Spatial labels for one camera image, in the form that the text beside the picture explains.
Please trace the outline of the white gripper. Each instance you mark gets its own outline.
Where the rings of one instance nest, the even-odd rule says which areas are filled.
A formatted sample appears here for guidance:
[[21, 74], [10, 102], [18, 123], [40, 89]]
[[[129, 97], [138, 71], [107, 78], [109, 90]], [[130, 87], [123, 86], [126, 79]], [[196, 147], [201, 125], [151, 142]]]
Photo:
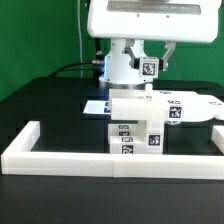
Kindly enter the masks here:
[[215, 40], [220, 7], [221, 0], [91, 0], [87, 30], [92, 37], [126, 39], [133, 69], [140, 62], [133, 39], [167, 41], [159, 62], [165, 71], [175, 42]]

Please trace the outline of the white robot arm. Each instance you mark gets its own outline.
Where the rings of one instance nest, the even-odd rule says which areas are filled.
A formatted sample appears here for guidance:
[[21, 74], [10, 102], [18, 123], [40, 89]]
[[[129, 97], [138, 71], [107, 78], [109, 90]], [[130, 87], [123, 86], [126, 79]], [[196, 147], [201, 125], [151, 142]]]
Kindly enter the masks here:
[[102, 83], [153, 81], [178, 42], [211, 43], [218, 34], [222, 0], [91, 0], [87, 30], [109, 38]]

